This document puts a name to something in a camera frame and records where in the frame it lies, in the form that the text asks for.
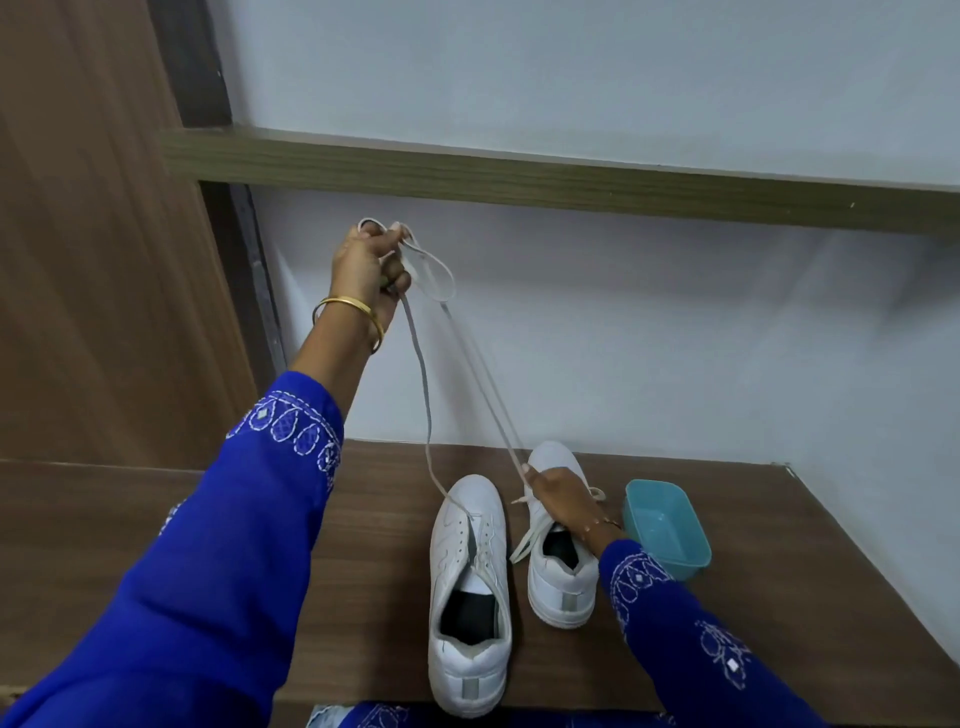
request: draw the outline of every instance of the blue sleeve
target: blue sleeve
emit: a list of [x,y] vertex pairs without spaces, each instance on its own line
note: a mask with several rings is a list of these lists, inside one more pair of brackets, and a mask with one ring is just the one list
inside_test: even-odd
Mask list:
[[71,726],[266,725],[342,442],[326,390],[281,376],[100,620],[4,727],[60,728],[65,716]]
[[600,578],[627,645],[678,726],[826,726],[637,542],[610,544]]

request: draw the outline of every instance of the black insole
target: black insole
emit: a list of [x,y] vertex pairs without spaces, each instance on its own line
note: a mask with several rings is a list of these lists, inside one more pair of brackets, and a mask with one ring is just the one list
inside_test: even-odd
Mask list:
[[473,646],[496,637],[496,597],[455,591],[440,615],[442,634]]
[[556,556],[570,569],[576,569],[577,564],[580,563],[577,549],[573,545],[573,537],[566,530],[551,531],[546,535],[543,539],[543,555]]

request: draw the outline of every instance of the blue plastic container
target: blue plastic container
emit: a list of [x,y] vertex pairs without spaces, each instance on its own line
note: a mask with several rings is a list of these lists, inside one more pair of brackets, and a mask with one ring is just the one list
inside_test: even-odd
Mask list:
[[684,490],[663,480],[631,480],[623,528],[666,571],[686,581],[713,557],[707,534]]

